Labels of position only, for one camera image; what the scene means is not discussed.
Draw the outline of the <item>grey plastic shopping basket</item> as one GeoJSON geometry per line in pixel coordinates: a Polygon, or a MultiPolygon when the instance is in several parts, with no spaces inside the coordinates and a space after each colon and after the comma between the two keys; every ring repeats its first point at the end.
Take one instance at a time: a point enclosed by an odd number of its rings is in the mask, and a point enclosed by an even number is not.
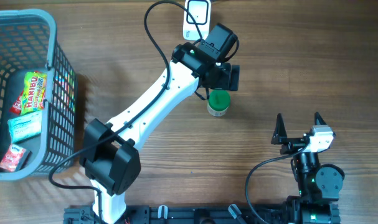
{"type": "Polygon", "coordinates": [[[20,170],[0,169],[0,181],[48,175],[75,149],[77,76],[57,42],[57,24],[41,9],[0,11],[0,162],[11,137],[7,122],[28,72],[47,75],[42,132],[19,145],[29,151],[20,170]]]}

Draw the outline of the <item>mint green tissue pack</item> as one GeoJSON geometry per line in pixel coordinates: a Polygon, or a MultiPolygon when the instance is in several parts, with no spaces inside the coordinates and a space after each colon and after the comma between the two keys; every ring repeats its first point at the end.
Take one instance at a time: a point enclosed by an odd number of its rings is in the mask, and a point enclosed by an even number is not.
{"type": "Polygon", "coordinates": [[[7,124],[12,143],[26,140],[41,133],[42,112],[35,111],[10,119],[7,124]]]}

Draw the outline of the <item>Haribo gummy candy bag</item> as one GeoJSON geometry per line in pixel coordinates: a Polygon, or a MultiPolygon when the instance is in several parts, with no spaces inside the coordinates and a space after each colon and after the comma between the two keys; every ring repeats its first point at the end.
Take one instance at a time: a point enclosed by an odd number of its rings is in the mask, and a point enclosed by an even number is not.
{"type": "Polygon", "coordinates": [[[26,73],[24,77],[24,89],[21,96],[21,115],[44,109],[46,84],[46,73],[26,73]]]}

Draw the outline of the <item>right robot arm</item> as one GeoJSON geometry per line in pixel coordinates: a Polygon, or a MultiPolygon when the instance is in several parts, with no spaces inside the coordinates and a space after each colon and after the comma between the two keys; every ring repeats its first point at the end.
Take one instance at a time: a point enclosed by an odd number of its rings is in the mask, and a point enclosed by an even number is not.
{"type": "Polygon", "coordinates": [[[280,154],[291,161],[293,176],[298,184],[299,196],[289,196],[283,203],[285,223],[340,224],[339,192],[343,187],[344,171],[336,165],[319,161],[319,154],[327,151],[335,132],[321,115],[314,114],[314,125],[299,138],[289,138],[282,115],[276,117],[271,143],[280,145],[280,154]]]}

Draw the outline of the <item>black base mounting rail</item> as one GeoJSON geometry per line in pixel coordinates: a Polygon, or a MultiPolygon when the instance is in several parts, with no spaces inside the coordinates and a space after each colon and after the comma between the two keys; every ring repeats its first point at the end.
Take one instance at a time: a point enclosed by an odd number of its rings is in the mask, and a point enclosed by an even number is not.
{"type": "Polygon", "coordinates": [[[254,223],[309,223],[340,224],[338,206],[330,205],[255,205],[250,208],[231,204],[224,207],[158,207],[129,206],[116,221],[119,224],[254,224],[254,223]]]}

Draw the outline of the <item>red Nescafe stick sachet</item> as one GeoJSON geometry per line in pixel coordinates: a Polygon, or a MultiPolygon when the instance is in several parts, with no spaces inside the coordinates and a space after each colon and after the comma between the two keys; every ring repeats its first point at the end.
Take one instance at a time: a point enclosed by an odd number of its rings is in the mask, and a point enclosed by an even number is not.
{"type": "Polygon", "coordinates": [[[23,95],[24,91],[21,91],[20,95],[17,97],[16,101],[12,104],[11,108],[9,109],[9,111],[12,113],[12,114],[16,114],[16,115],[20,115],[21,114],[21,98],[22,98],[22,95],[23,95]]]}

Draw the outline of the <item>green lid plastic jar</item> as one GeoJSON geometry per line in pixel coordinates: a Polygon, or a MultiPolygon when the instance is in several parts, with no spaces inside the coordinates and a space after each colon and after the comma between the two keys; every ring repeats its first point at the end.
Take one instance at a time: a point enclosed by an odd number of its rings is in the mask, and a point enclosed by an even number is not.
{"type": "Polygon", "coordinates": [[[215,117],[226,114],[230,106],[230,95],[225,90],[213,90],[208,99],[207,110],[215,117]]]}

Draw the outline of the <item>white barcode scanner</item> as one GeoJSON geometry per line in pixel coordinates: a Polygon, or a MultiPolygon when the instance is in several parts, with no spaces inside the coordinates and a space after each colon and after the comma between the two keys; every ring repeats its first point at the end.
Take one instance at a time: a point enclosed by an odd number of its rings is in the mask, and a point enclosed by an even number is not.
{"type": "MultiPolygon", "coordinates": [[[[206,39],[209,34],[211,7],[210,0],[185,1],[185,8],[195,19],[203,39],[206,39]]],[[[200,38],[194,21],[186,11],[184,12],[183,37],[186,40],[197,40],[200,38]]]]}

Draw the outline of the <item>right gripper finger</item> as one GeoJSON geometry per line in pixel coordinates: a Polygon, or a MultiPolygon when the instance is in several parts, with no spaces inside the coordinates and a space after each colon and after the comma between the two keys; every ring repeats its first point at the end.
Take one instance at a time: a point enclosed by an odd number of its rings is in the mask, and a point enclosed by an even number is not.
{"type": "Polygon", "coordinates": [[[315,112],[314,114],[314,124],[315,125],[326,125],[326,122],[322,118],[319,112],[315,112]]]}
{"type": "Polygon", "coordinates": [[[283,116],[281,113],[277,114],[275,130],[272,135],[271,144],[286,144],[288,142],[288,136],[285,129],[285,124],[283,121],[283,116]]]}

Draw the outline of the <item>red pocket tissue pack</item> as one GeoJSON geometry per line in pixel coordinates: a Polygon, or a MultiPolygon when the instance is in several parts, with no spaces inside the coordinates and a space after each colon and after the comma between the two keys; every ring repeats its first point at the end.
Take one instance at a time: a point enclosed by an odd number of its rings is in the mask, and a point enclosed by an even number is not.
{"type": "Polygon", "coordinates": [[[0,169],[8,172],[21,170],[30,153],[28,149],[11,144],[0,162],[0,169]]]}

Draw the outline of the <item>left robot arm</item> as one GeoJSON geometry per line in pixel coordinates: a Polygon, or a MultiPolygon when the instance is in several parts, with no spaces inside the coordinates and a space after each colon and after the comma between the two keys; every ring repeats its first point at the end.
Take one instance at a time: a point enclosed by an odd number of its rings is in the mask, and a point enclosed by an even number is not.
{"type": "Polygon", "coordinates": [[[217,24],[198,44],[178,45],[165,71],[129,108],[107,123],[98,119],[85,130],[80,165],[99,190],[93,211],[105,223],[116,223],[126,211],[125,192],[141,170],[139,151],[160,122],[198,88],[236,91],[239,66],[227,61],[238,37],[217,24]]]}

